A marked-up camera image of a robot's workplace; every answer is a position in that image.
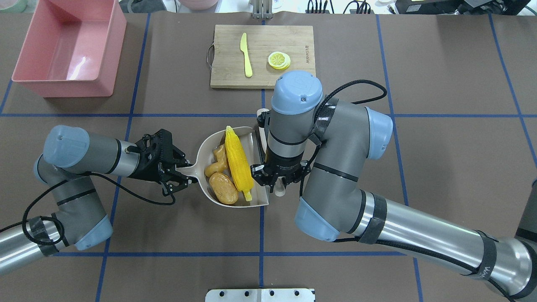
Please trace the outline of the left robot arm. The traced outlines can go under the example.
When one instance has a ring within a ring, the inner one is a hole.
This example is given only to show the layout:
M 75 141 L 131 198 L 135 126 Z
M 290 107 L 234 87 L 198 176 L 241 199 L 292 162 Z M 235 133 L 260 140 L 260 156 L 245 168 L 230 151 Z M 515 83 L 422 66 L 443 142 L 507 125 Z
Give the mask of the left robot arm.
M 190 167 L 185 154 L 172 143 L 164 129 L 145 134 L 136 143 L 58 125 L 48 134 L 34 174 L 48 186 L 57 211 L 50 216 L 21 218 L 1 230 L 1 275 L 74 245 L 85 250 L 109 239 L 112 223 L 92 176 L 110 175 L 159 184 L 164 196 L 173 196 L 197 179 L 180 173 Z

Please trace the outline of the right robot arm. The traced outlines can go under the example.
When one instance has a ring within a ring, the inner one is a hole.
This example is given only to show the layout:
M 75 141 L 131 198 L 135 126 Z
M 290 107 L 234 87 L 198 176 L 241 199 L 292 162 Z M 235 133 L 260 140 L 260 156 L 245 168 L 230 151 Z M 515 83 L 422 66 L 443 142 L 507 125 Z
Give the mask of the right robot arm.
M 321 301 L 535 302 L 535 172 L 518 117 L 388 115 L 278 78 L 258 118 L 254 178 L 301 183 L 294 221 L 330 252 L 269 252 L 267 285 L 315 281 Z

